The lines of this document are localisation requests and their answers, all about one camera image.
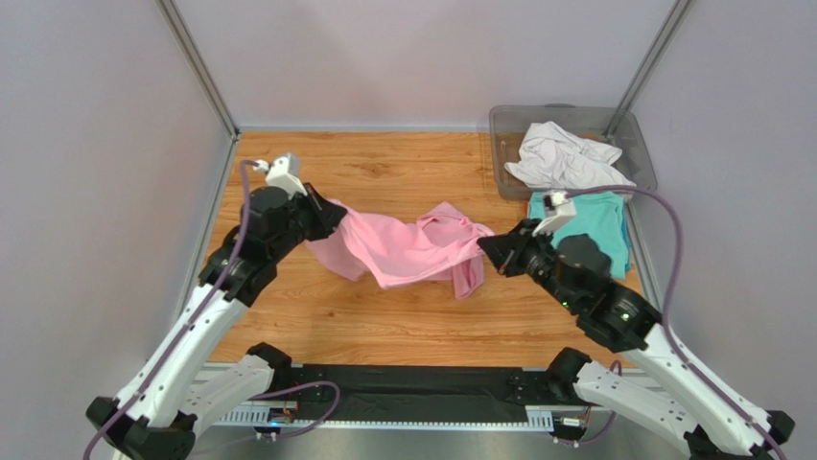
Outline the pink t shirt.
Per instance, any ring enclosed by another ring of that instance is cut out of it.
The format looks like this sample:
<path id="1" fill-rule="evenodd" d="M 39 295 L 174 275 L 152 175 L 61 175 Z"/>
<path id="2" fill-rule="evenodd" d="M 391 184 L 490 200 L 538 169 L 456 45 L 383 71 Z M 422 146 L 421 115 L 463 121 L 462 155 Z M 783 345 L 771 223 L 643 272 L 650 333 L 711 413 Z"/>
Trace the pink t shirt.
<path id="1" fill-rule="evenodd" d="M 495 234 L 443 201 L 414 222 L 352 208 L 329 238 L 306 247 L 329 271 L 350 281 L 371 275 L 380 288 L 449 282 L 457 300 L 484 283 L 478 240 Z"/>

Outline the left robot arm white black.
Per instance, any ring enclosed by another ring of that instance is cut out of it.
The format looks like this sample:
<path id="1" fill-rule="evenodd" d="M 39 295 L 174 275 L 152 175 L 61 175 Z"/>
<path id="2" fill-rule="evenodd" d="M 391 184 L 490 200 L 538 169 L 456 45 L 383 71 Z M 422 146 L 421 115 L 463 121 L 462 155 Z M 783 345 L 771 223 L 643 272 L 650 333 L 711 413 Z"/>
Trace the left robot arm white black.
<path id="1" fill-rule="evenodd" d="M 195 378 L 276 278 L 278 264 L 300 243 L 332 236 L 346 214 L 310 184 L 293 192 L 265 186 L 245 193 L 239 225 L 209 257 L 151 358 L 116 396 L 97 397 L 88 406 L 86 417 L 97 432 L 83 456 L 106 441 L 130 459 L 186 459 L 205 430 L 270 389 L 291 360 L 266 343 L 204 384 Z"/>

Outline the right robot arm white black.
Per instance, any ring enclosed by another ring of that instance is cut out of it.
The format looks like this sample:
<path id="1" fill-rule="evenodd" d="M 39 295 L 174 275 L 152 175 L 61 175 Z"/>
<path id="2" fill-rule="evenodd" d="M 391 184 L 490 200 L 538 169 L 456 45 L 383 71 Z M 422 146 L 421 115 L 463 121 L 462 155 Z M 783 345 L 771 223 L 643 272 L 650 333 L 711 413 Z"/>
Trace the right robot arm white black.
<path id="1" fill-rule="evenodd" d="M 596 344 L 637 365 L 665 390 L 660 395 L 566 348 L 551 363 L 550 387 L 601 405 L 634 422 L 690 459 L 768 459 L 795 423 L 780 410 L 739 396 L 667 332 L 662 314 L 610 276 L 610 258 L 588 235 L 557 245 L 536 236 L 536 221 L 478 240 L 498 272 L 527 275 L 576 318 Z"/>

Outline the crumpled white t shirt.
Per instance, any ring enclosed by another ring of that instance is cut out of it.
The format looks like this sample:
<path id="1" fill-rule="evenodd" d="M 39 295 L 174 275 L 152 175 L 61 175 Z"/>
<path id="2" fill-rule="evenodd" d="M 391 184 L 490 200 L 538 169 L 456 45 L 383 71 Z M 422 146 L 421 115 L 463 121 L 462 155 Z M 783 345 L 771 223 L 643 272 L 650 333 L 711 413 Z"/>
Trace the crumpled white t shirt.
<path id="1" fill-rule="evenodd" d="M 614 164 L 623 150 L 572 134 L 555 122 L 533 123 L 518 149 L 519 159 L 503 167 L 531 189 L 584 190 L 635 183 Z"/>

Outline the folded teal t shirt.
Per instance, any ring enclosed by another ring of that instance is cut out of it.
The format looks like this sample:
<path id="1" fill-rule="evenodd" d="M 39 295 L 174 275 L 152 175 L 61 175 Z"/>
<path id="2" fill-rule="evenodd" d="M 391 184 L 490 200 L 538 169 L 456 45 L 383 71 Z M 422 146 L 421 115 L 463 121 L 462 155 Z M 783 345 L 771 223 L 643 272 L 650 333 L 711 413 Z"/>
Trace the folded teal t shirt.
<path id="1" fill-rule="evenodd" d="M 577 215 L 553 233 L 557 247 L 568 237 L 586 234 L 611 259 L 611 276 L 624 280 L 631 268 L 631 244 L 624 217 L 624 200 L 612 192 L 580 195 L 572 199 Z"/>

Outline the clear plastic bin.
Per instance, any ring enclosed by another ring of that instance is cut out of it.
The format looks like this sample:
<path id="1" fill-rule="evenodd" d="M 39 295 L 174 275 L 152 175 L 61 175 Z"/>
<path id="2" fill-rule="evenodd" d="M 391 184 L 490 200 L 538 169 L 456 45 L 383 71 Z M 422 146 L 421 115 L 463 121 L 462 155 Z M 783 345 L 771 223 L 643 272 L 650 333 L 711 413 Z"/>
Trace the clear plastic bin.
<path id="1" fill-rule="evenodd" d="M 629 112 L 498 105 L 489 112 L 489 128 L 494 177 L 504 199 L 527 200 L 551 188 L 658 188 L 640 125 Z"/>

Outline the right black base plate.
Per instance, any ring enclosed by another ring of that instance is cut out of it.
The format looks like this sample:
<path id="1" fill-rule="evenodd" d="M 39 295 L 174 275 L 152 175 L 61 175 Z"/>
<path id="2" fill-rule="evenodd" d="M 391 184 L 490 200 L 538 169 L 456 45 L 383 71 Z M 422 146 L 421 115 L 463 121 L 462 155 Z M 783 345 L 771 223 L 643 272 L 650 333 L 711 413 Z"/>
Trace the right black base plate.
<path id="1" fill-rule="evenodd" d="M 514 370 L 508 380 L 511 400 L 521 405 L 595 406 L 581 399 L 566 379 L 547 369 Z"/>

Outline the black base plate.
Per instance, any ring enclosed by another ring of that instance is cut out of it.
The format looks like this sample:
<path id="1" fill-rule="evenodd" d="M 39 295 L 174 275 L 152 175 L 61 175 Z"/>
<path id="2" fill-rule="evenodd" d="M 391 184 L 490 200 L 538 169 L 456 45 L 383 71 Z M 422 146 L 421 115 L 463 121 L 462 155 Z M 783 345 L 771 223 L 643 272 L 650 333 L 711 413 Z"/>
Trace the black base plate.
<path id="1" fill-rule="evenodd" d="M 330 375 L 329 368 L 324 365 L 303 364 L 293 366 L 283 371 L 277 389 L 289 389 L 299 385 L 306 385 L 305 389 L 298 390 L 284 397 L 285 401 L 297 403 L 299 408 L 305 404 L 322 406 L 331 403 L 335 397 L 335 390 L 328 384 L 318 383 L 326 380 Z"/>
<path id="2" fill-rule="evenodd" d="M 595 406 L 581 399 L 566 379 L 547 369 L 514 370 L 508 380 L 511 400 L 521 405 Z"/>

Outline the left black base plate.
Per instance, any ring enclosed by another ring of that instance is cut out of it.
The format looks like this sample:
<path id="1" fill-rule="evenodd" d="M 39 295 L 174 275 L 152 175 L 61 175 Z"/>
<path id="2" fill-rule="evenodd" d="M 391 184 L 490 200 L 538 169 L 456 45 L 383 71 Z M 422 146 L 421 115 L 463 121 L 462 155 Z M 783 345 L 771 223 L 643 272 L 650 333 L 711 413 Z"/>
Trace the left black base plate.
<path id="1" fill-rule="evenodd" d="M 299 408 L 305 404 L 322 406 L 331 403 L 335 397 L 335 390 L 328 384 L 318 383 L 326 380 L 330 375 L 329 368 L 324 365 L 303 364 L 293 366 L 283 371 L 277 389 L 289 389 L 299 385 L 306 385 L 305 389 L 298 390 L 284 397 L 285 401 L 297 403 Z"/>

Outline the left aluminium corner post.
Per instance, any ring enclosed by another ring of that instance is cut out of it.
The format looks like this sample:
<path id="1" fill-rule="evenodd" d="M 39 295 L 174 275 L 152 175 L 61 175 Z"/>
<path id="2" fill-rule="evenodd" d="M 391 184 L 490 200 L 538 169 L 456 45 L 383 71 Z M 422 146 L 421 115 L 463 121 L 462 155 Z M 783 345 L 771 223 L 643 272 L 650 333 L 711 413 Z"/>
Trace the left aluminium corner post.
<path id="1" fill-rule="evenodd" d="M 198 45 L 186 24 L 182 11 L 176 1 L 156 0 L 157 7 L 164 16 L 175 40 L 190 65 L 199 86 L 203 90 L 206 99 L 212 106 L 222 129 L 228 138 L 237 142 L 241 130 L 238 127 L 227 103 L 219 90 L 212 73 L 210 72 L 205 59 L 198 48 Z"/>

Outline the aluminium corner post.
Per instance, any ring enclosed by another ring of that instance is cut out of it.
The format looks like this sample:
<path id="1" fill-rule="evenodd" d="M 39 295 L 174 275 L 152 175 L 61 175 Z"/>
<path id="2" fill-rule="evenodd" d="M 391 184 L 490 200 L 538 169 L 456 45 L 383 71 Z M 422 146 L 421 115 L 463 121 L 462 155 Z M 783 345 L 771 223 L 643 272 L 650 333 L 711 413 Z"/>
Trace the aluminium corner post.
<path id="1" fill-rule="evenodd" d="M 638 97 L 657 69 L 674 36 L 679 32 L 694 5 L 694 0 L 676 0 L 673 2 L 659 31 L 656 33 L 647 52 L 643 56 L 636 73 L 620 98 L 614 116 L 604 129 L 603 134 L 605 136 L 613 135 L 618 129 L 625 113 L 629 112 L 635 106 Z"/>
<path id="2" fill-rule="evenodd" d="M 222 129 L 228 138 L 237 142 L 241 130 L 238 127 L 227 103 L 219 90 L 212 73 L 210 72 L 205 59 L 198 48 L 198 45 L 186 24 L 182 11 L 176 1 L 156 0 L 157 7 L 164 16 L 175 40 L 190 65 L 199 86 L 203 90 L 206 99 L 212 106 Z"/>

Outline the right aluminium corner post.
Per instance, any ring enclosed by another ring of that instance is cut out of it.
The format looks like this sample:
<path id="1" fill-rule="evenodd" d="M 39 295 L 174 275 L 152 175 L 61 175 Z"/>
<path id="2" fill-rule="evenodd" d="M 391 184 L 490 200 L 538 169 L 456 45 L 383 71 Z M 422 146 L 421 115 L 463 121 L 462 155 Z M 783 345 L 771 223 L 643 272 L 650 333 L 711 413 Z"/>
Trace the right aluminium corner post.
<path id="1" fill-rule="evenodd" d="M 613 135 L 618 129 L 625 113 L 629 112 L 635 106 L 638 97 L 657 69 L 674 36 L 679 32 L 694 5 L 694 0 L 676 0 L 673 2 L 659 31 L 656 33 L 647 52 L 643 56 L 636 73 L 620 98 L 614 116 L 604 129 L 603 134 L 605 136 Z"/>

